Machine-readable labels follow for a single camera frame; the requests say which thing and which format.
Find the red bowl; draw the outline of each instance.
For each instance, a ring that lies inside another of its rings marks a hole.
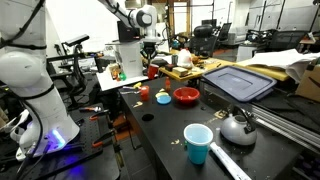
[[[173,96],[181,103],[188,104],[198,99],[200,92],[191,87],[182,87],[173,92]]]

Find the silver kettle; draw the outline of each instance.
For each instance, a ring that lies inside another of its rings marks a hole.
[[[257,131],[253,122],[253,114],[233,105],[228,107],[228,111],[229,117],[222,123],[221,134],[238,145],[254,144],[257,140]]]

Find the metal rail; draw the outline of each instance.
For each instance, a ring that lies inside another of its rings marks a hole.
[[[293,124],[288,120],[276,116],[257,106],[253,106],[252,112],[257,117],[257,123],[282,134],[317,154],[320,154],[320,136],[318,134]]]

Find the blue plastic cup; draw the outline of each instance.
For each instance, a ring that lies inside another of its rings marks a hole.
[[[203,124],[190,124],[183,134],[187,140],[189,159],[194,164],[203,164],[213,139],[212,131]]]

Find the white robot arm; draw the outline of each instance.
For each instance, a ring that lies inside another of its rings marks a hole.
[[[0,49],[6,52],[0,57],[0,80],[33,107],[27,107],[33,121],[18,142],[20,161],[36,142],[33,156],[41,156],[49,142],[47,153],[59,151],[80,131],[46,71],[44,1],[0,0]],[[145,5],[127,13],[115,0],[99,1],[127,26],[145,28],[143,42],[150,47],[149,53],[155,50],[159,42],[155,7]]]
[[[98,0],[111,13],[117,16],[127,27],[145,28],[146,37],[144,42],[159,42],[160,39],[156,33],[157,10],[154,6],[144,5],[140,9],[127,10],[120,7],[115,0]]]

